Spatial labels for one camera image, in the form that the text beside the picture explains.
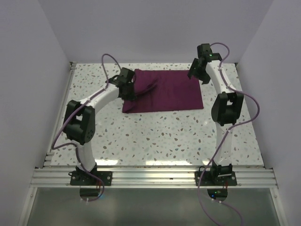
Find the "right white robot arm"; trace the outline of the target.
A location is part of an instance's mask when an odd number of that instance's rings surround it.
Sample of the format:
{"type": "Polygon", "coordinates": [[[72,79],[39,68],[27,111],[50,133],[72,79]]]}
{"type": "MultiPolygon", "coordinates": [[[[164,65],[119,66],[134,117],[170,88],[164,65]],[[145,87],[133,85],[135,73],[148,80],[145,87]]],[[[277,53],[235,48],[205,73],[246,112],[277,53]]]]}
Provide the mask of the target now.
{"type": "Polygon", "coordinates": [[[216,153],[210,164],[212,167],[227,167],[232,164],[231,127],[240,117],[244,95],[235,91],[225,74],[219,53],[210,50],[199,51],[191,64],[188,77],[195,77],[203,84],[210,81],[216,91],[216,99],[211,109],[211,118],[216,125],[216,153]]]}

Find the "purple cloth wrap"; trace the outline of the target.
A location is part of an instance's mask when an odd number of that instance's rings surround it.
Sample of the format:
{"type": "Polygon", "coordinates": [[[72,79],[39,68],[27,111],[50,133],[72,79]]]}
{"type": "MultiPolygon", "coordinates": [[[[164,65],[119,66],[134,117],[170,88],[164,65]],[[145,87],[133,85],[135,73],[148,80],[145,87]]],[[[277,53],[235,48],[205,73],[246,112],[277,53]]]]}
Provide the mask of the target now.
{"type": "Polygon", "coordinates": [[[153,113],[204,108],[199,80],[186,70],[135,70],[136,99],[124,101],[123,113],[153,113]]]}

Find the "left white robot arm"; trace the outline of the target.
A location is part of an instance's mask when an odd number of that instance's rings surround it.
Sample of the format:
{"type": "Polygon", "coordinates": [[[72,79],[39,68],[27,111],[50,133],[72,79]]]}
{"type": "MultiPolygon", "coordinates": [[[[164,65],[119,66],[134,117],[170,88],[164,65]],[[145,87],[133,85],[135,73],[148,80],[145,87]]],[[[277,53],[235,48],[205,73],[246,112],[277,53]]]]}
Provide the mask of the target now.
{"type": "Polygon", "coordinates": [[[92,95],[67,104],[63,121],[63,133],[75,145],[78,168],[82,170],[81,179],[87,185],[94,184],[98,174],[93,169],[96,161],[93,156],[91,140],[96,131],[96,115],[107,104],[117,98],[135,100],[135,72],[122,68],[118,75],[109,78],[105,86],[92,95]]]}

